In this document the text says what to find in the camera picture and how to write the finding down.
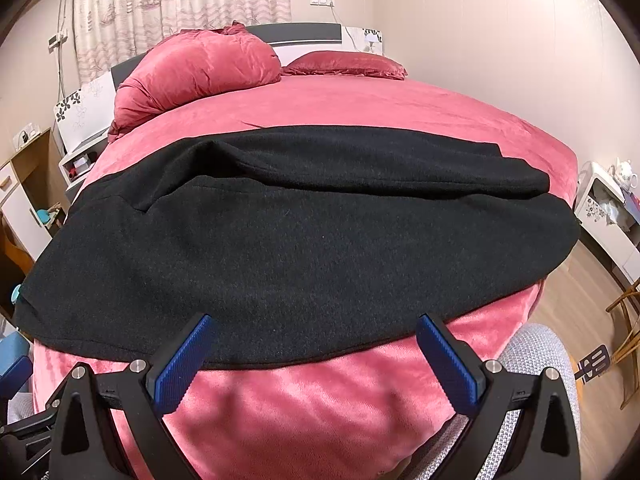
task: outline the patterned curtain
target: patterned curtain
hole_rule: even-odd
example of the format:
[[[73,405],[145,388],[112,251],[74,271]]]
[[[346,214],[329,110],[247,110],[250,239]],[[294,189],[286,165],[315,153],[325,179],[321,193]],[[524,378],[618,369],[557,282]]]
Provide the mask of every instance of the patterned curtain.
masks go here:
[[[290,0],[74,0],[82,83],[182,28],[291,21]]]

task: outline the pink pillow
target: pink pillow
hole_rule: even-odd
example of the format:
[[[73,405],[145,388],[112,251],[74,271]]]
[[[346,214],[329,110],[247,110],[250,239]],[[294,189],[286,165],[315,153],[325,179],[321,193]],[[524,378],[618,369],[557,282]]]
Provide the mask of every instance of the pink pillow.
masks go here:
[[[202,97],[275,83],[280,60],[241,23],[182,30],[158,43],[116,92],[109,142]]]
[[[404,67],[377,54],[317,50],[292,61],[282,69],[282,75],[366,75],[386,79],[404,79]]]

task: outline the white floral teapot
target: white floral teapot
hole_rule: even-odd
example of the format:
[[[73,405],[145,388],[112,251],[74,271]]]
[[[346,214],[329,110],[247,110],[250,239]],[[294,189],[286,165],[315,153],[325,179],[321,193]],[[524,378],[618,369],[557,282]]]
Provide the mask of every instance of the white floral teapot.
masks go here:
[[[620,187],[623,187],[626,191],[631,191],[631,189],[638,186],[638,175],[631,169],[630,160],[620,161],[616,157],[616,165],[612,166],[609,172],[620,184]]]

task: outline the metal screw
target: metal screw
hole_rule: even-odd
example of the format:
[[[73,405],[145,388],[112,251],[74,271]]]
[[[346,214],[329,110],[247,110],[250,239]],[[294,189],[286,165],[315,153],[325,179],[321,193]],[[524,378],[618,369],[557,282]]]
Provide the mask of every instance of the metal screw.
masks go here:
[[[560,377],[560,372],[558,372],[558,370],[556,370],[555,368],[547,368],[545,375],[552,381],[557,381]]]
[[[498,372],[502,371],[502,365],[500,364],[500,361],[496,361],[494,359],[485,362],[484,367],[492,374],[497,374]]]
[[[146,363],[142,359],[136,359],[129,365],[129,370],[135,374],[139,374],[146,368]]]
[[[71,372],[71,376],[74,379],[82,379],[84,377],[84,368],[79,366],[78,368],[74,368],[74,371]]]

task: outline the pink comforter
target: pink comforter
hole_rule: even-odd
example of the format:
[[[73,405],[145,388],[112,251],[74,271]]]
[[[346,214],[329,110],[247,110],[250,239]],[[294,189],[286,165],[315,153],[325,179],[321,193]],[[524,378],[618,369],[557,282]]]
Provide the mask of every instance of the pink comforter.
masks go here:
[[[283,124],[392,126],[496,142],[503,155],[546,171],[552,193],[569,204],[575,196],[574,153],[531,124],[426,84],[340,75],[288,76],[164,113],[109,145],[87,183],[182,137]],[[527,320],[541,288],[531,286],[449,327],[482,359],[495,358]],[[88,362],[96,373],[125,366],[40,344],[34,360],[38,410],[76,361]],[[372,480],[411,455],[452,415],[410,337],[321,363],[201,371],[178,410],[164,420],[205,480]],[[148,479],[122,412],[114,416],[136,471]]]

